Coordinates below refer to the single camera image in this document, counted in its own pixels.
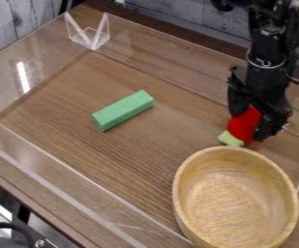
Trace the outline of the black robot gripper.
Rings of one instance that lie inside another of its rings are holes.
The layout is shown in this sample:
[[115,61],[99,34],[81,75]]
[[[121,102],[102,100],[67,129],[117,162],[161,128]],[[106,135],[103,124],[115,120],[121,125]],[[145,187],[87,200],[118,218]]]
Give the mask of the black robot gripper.
[[285,131],[293,108],[286,98],[289,79],[281,69],[259,69],[253,65],[231,66],[229,77],[229,109],[239,116],[254,105],[263,112],[253,138],[263,141]]

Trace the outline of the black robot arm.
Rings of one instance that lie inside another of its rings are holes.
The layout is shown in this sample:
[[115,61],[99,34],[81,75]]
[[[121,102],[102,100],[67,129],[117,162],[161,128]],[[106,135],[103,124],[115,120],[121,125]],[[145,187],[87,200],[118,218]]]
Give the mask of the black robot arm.
[[251,46],[247,65],[231,66],[229,110],[223,135],[242,143],[277,135],[293,116],[286,97],[299,62],[299,0],[211,0],[222,12],[247,11]]

